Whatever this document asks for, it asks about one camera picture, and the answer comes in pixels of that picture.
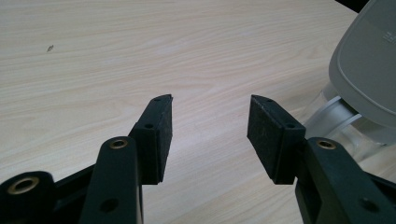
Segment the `tabletop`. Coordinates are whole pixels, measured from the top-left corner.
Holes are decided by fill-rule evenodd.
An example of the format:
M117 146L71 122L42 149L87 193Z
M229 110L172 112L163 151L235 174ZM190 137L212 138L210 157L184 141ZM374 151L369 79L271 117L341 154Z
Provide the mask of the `tabletop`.
M174 137L164 181L143 187L146 223L302 223L294 186L274 185L247 139L250 95L298 118L356 16L332 0L2 0L0 180L94 164L171 93ZM395 159L361 166L394 181Z

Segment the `wooden table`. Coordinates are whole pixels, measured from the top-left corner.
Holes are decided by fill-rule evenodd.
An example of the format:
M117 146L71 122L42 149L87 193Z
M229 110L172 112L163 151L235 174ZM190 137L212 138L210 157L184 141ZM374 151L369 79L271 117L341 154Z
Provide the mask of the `wooden table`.
M174 138L163 183L144 187L146 223L302 223L294 186L273 185L246 138L249 98L298 116L356 15L330 0L1 1L0 180L95 163L172 93ZM395 180L387 153L376 158L387 165L363 163Z

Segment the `black metal bracket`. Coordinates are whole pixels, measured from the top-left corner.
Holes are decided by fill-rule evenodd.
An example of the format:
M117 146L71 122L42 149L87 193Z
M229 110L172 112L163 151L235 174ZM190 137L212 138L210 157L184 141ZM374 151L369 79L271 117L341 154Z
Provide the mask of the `black metal bracket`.
M396 185L367 175L343 146L304 139L275 101L252 95L247 138L275 184L293 184L304 223L396 223Z
M95 165L56 183L46 172L4 182L0 223L143 223L142 185L163 181L172 99L152 99L129 136L102 144Z

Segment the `mounting hole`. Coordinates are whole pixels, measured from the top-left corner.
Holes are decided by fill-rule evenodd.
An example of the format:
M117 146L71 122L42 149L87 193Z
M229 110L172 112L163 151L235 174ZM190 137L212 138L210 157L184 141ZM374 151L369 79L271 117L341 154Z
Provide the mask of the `mounting hole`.
M147 128L147 129L152 129L152 128L154 128L154 125L152 125L152 124L146 124L146 125L145 125L145 128Z
M361 205L361 207L363 207L364 209L366 209L369 212L376 213L379 211L378 206L375 203L373 203L372 201L370 201L368 198L360 198L359 204Z
M103 213L110 213L119 206L118 199L107 199L100 204L100 211Z
M286 124L286 127L288 128L295 128L296 126L294 124Z
M318 140L317 144L324 149L335 149L335 144L327 140Z
M128 142L123 139L117 139L110 143L110 147L113 149L120 149L126 147L126 145L128 145Z
M12 195L23 194L30 191L31 189L34 189L38 182L40 182L40 180L37 177L27 176L15 181L11 186L9 186L7 192Z

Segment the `light wood grain surface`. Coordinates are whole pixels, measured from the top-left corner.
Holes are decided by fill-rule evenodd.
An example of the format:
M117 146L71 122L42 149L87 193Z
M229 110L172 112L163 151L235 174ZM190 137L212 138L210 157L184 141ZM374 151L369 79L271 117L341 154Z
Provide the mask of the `light wood grain surface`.
M2 0L0 180L95 163L172 93L174 138L163 183L144 187L146 223L302 223L294 186L273 185L246 138L249 98L298 116L355 17L333 0ZM376 160L366 167L396 179Z

